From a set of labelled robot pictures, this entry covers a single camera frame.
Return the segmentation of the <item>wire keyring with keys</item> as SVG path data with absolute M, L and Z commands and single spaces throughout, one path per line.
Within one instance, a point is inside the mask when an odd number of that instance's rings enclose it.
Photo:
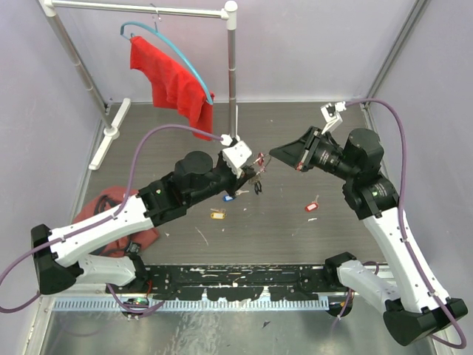
M 252 163 L 252 167 L 255 171 L 255 175 L 248 181 L 250 185 L 252 185 L 253 190 L 256 195 L 260 195 L 262 193 L 262 174 L 266 172 L 269 163 L 271 162 L 272 157 L 268 154 L 266 154 L 266 164 L 265 164 L 265 170 L 263 172 L 258 172 L 258 169 L 255 169 Z

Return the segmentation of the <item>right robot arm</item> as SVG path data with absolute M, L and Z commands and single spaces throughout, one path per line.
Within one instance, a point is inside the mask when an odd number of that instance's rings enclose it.
M 374 237 L 395 280 L 388 283 L 344 252 L 325 261 L 324 282 L 330 290 L 357 292 L 378 310 L 391 337 L 403 346 L 467 315 L 465 302 L 450 297 L 426 263 L 399 195 L 381 173 L 384 149 L 374 131 L 354 129 L 339 146 L 330 133 L 312 126 L 298 140 L 271 149 L 270 156 L 300 172 L 319 168 L 342 179 L 347 205 Z

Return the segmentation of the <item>small key red tag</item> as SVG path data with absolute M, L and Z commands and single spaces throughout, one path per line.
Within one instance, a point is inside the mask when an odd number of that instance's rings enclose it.
M 258 172 L 263 172 L 265 170 L 266 164 L 266 154 L 265 153 L 258 153 L 256 156 L 256 160 L 253 162 L 253 166 L 255 169 L 258 169 Z

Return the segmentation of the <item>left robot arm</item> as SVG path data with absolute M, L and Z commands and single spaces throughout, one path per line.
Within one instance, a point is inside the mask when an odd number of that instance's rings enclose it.
M 202 151 L 189 152 L 175 163 L 173 172 L 112 209 L 70 226 L 35 226 L 31 240 L 40 294 L 57 294 L 76 283 L 143 291 L 148 275 L 139 257 L 103 257 L 94 250 L 183 217 L 192 206 L 221 192 L 234 196 L 256 174 L 247 163 L 252 155 L 250 149 L 236 146 L 223 149 L 217 161 Z

